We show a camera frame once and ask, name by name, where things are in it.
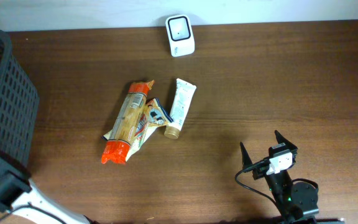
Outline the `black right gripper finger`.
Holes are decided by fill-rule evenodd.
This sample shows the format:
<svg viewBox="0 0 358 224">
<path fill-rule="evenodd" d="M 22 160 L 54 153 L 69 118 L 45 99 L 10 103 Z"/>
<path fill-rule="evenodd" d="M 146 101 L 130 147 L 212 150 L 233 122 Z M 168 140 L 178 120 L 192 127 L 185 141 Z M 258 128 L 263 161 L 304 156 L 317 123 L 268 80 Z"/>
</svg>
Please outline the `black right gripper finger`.
<svg viewBox="0 0 358 224">
<path fill-rule="evenodd" d="M 290 142 L 288 139 L 283 137 L 283 135 L 280 134 L 277 130 L 275 130 L 274 133 L 275 133 L 276 140 L 279 144 L 284 143 L 291 151 L 298 149 L 292 142 Z"/>
<path fill-rule="evenodd" d="M 242 154 L 242 170 L 248 168 L 253 163 L 249 157 L 246 147 L 244 146 L 243 142 L 240 142 L 241 154 Z"/>
</svg>

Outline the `yellow wet wipes packet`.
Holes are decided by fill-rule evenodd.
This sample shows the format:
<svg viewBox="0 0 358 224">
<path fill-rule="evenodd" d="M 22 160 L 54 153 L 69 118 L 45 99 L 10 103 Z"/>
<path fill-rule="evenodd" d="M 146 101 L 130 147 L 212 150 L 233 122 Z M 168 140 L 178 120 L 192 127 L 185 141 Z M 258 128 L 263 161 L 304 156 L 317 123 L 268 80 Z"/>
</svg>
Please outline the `yellow wet wipes packet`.
<svg viewBox="0 0 358 224">
<path fill-rule="evenodd" d="M 122 142 L 118 145 L 118 149 L 104 150 L 101 162 L 105 164 L 107 161 L 112 161 L 115 164 L 125 164 L 133 154 L 141 149 L 144 142 L 157 128 L 167 126 L 172 121 L 169 114 L 161 107 L 158 98 L 151 99 L 145 104 L 132 132 L 131 146 L 128 147 L 126 143 Z"/>
</svg>

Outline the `white cream tube gold cap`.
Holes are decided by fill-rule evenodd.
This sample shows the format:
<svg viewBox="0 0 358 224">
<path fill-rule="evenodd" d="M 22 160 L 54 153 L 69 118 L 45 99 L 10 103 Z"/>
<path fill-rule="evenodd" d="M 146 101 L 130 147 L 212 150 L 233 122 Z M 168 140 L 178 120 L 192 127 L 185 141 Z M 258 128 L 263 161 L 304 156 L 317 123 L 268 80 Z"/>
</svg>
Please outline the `white cream tube gold cap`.
<svg viewBox="0 0 358 224">
<path fill-rule="evenodd" d="M 165 129 L 164 135 L 170 139 L 178 139 L 190 109 L 196 86 L 177 78 L 177 89 L 173 100 L 170 117 L 173 119 Z"/>
</svg>

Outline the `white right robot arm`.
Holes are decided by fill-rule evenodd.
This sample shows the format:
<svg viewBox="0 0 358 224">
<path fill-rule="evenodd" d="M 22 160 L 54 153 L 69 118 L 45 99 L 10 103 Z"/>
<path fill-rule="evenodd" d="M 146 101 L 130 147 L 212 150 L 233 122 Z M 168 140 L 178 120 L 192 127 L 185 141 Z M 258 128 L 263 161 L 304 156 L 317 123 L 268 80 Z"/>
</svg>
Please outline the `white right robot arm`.
<svg viewBox="0 0 358 224">
<path fill-rule="evenodd" d="M 243 188 L 269 199 L 280 212 L 280 223 L 316 223 L 315 215 L 319 213 L 318 191 L 316 182 L 308 179 L 292 179 L 288 169 L 296 163 L 298 148 L 275 131 L 277 145 L 268 149 L 268 156 L 253 163 L 243 143 L 242 169 L 235 175 L 235 181 Z M 272 196 L 268 196 L 243 184 L 238 177 L 252 172 L 254 180 L 264 178 Z"/>
</svg>

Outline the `orange spaghetti packet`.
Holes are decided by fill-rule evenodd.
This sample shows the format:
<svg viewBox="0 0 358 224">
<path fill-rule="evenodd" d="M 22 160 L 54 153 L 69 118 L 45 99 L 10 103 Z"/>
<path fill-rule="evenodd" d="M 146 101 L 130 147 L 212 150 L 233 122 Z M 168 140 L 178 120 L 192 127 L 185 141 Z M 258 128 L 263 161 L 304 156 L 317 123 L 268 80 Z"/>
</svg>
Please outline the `orange spaghetti packet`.
<svg viewBox="0 0 358 224">
<path fill-rule="evenodd" d="M 148 92 L 155 81 L 134 82 L 130 85 L 114 126 L 109 134 L 101 163 L 112 161 L 125 164 L 126 157 L 134 142 L 137 124 L 143 114 Z"/>
</svg>

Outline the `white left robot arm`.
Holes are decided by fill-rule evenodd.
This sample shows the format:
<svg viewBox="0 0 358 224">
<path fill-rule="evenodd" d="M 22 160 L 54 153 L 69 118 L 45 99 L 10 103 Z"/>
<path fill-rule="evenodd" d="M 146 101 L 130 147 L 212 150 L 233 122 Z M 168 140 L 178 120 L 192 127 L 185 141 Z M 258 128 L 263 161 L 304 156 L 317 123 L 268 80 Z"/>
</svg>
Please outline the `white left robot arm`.
<svg viewBox="0 0 358 224">
<path fill-rule="evenodd" d="M 0 150 L 0 222 L 10 215 L 34 223 L 93 223 L 48 198 L 31 179 L 25 166 Z"/>
</svg>

